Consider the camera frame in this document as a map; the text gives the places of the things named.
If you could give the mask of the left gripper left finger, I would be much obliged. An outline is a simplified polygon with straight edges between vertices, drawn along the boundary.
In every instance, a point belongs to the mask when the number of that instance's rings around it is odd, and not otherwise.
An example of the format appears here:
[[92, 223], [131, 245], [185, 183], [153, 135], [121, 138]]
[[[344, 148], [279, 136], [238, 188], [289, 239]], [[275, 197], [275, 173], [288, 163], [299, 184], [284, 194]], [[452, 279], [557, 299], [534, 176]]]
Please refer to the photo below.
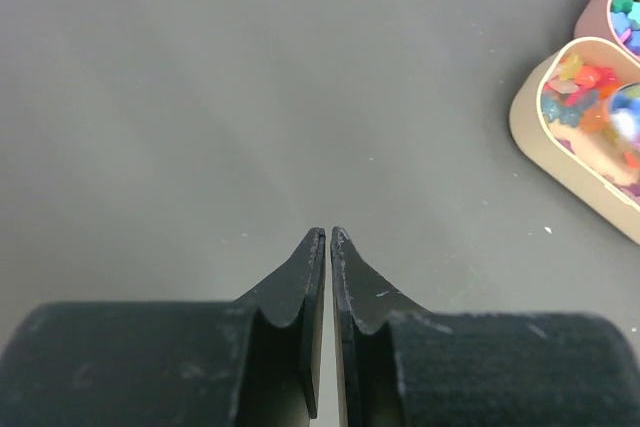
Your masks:
[[231, 301], [45, 303], [1, 355], [5, 426], [306, 426], [326, 234]]

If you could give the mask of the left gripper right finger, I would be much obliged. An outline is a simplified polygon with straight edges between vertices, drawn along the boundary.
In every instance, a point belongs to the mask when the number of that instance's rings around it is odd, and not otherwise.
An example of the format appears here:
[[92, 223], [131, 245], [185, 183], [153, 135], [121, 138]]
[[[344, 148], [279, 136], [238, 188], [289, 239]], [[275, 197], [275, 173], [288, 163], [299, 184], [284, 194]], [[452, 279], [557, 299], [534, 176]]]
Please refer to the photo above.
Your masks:
[[434, 313], [331, 239], [344, 426], [635, 426], [639, 364], [581, 313]]

